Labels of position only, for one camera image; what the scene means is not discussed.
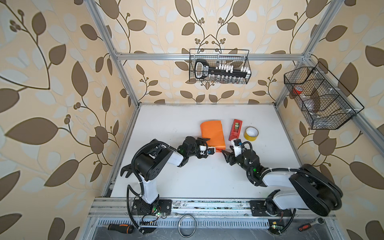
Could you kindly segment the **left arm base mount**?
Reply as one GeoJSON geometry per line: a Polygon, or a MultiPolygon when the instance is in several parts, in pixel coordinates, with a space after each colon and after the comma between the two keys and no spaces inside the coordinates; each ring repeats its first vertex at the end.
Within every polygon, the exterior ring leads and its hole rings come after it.
{"type": "Polygon", "coordinates": [[[160,215],[169,216],[172,211],[172,200],[155,200],[152,204],[146,203],[142,199],[134,200],[132,211],[134,215],[160,215]]]}

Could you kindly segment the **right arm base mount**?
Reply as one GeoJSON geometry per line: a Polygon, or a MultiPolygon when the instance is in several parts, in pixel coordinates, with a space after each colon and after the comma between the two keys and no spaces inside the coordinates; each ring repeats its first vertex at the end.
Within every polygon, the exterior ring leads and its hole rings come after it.
{"type": "Polygon", "coordinates": [[[281,210],[274,202],[266,200],[250,201],[250,209],[253,217],[291,217],[293,212],[289,209],[281,210]]]}

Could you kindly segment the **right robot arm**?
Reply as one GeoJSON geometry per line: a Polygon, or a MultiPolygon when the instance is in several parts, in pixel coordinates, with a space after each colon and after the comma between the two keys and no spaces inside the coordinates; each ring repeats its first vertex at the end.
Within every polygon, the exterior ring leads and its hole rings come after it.
{"type": "Polygon", "coordinates": [[[300,209],[326,217],[342,207],[342,190],[312,165],[304,164],[298,169],[266,168],[250,142],[235,140],[230,148],[230,151],[221,151],[226,162],[245,170],[253,186],[276,187],[260,206],[260,210],[270,216],[300,209]]]}

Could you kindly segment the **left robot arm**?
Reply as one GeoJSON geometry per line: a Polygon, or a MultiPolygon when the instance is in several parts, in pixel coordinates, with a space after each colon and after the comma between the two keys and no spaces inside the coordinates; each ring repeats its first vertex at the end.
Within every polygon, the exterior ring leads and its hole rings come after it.
{"type": "Polygon", "coordinates": [[[152,212],[159,201],[155,179],[166,164],[181,168],[190,157],[206,159],[215,152],[216,148],[209,147],[208,139],[188,136],[177,148],[154,139],[134,154],[130,164],[121,168],[120,176],[128,178],[134,175],[138,179],[141,192],[135,192],[131,186],[128,190],[139,198],[148,212],[152,212]]]}

